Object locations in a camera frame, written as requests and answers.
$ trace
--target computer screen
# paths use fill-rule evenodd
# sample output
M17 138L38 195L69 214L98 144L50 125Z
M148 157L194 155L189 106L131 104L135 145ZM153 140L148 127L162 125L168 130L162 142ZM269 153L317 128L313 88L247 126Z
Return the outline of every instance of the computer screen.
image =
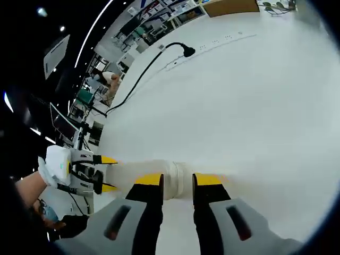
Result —
M67 138L69 142L73 142L73 139L78 134L79 129L77 129L66 117L64 117L52 103L50 104L50 109L53 127Z
M137 19L137 17L133 17L121 28L121 33L128 36L136 27L140 25L140 23L141 22Z

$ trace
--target person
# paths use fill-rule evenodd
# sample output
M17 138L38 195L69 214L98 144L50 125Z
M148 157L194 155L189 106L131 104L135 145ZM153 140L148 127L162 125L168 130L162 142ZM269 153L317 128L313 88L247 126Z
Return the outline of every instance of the person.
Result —
M107 81L110 82L110 86L106 93L103 95L102 103L110 106L120 86L120 76L112 72L103 72L103 75L107 78Z
M34 214L38 215L44 222L44 226L54 230L59 238L72 238L85 230L87 226L87 215L65 215L59 220L57 213L43 199L37 199L33 206Z
M39 161L44 162L42 167L46 168L45 161L43 159ZM6 194L3 196L2 202L9 206L9 209L4 209L1 212L2 219L5 219L2 249L12 250L15 253L20 251L24 253L38 251L40 253L43 250L47 254L63 254L56 245L48 242L45 223L33 212L32 208L44 189L48 185L52 185L52 176L47 173L34 172L14 183L6 173L0 171L0 180L2 194Z
M100 102L110 106L119 88L120 76L110 71L101 72L96 68L93 68L92 74L93 77L87 74L88 77L86 78L86 83L91 87L90 92L95 93L99 88L98 92L103 94L103 96L100 96L102 99Z
M90 92L92 94L94 94L95 91L98 91L100 94L104 94L106 92L106 87L108 87L107 81L98 69L94 68L92 70L92 75L86 73L85 76L85 82L88 86L90 86Z

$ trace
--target black cable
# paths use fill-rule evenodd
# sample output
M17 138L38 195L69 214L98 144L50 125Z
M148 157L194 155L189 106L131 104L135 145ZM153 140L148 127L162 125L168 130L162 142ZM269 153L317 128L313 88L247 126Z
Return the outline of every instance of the black cable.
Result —
M87 206L87 214L90 214L90 205L87 202L86 197L84 197L84 200L85 200L85 203L86 203L86 206Z
M85 140L84 140L84 146L85 146L86 149L90 150L90 147Z
M71 193L68 192L68 194L71 196L71 198L73 199L73 201L75 202L75 205L78 207L78 209L80 210L80 207L78 206L77 201L74 199L73 195L71 195Z
M67 142L65 142L65 141L63 141L63 143L67 144L67 145L70 146L71 148L73 147L73 145L70 144L70 143L67 143Z
M184 49L184 57L190 57L191 55L193 55L195 53L195 50L193 48L188 47L185 44L182 44L180 42L172 42L171 44L168 44L167 46L165 46L165 48L169 48L173 45L180 45L182 46L182 48ZM107 115L109 112L111 112L114 109L117 109L118 107L122 106L127 99L129 98L129 96L131 95L132 91L136 88L138 82L140 81L140 79L143 77L143 75L146 73L146 71L150 68L150 66L154 63L154 61L156 61L156 59L163 53L163 51L161 51L160 53L157 54L157 56L150 62L150 64L144 69L144 71L142 72L142 74L139 76L139 78L137 79L136 83L134 84L134 86L132 87L132 89L130 90L130 92L128 93L128 95L125 97L125 99L119 104L116 105L113 108L110 108L109 110L107 110L105 112L105 114Z
M104 99L104 97L102 97L100 94L98 94L98 96L102 99L103 102L107 102L107 104L106 104L107 106L109 106L108 102L115 97L115 96L110 97L110 98L107 97L107 99Z

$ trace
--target white tube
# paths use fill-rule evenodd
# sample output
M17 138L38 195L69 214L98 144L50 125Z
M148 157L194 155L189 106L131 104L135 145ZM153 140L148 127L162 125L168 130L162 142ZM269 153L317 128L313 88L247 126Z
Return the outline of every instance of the white tube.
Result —
M179 197L183 193L183 169L180 165L165 160L110 165L106 170L105 182L127 194L136 179L151 173L164 174L164 200Z

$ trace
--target white tabletop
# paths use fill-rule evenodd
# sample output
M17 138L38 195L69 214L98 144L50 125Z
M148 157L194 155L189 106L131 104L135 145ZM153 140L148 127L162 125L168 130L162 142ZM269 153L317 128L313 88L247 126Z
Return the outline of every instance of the white tabletop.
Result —
M198 50L238 32L249 37L198 52L171 69L165 66L182 49L167 49L131 99L109 114L98 152L122 162L186 162L195 171L224 175L232 198L263 214L278 235L303 241L325 217L340 180L340 65L324 32L293 13L199 17L133 62L112 107L160 44L179 41ZM176 215L169 203L176 200L165 202L164 215ZM192 217L190 202L185 205L181 213ZM157 248L174 253L177 242L177 253L199 251L179 236L192 222L177 218L180 224L164 220Z

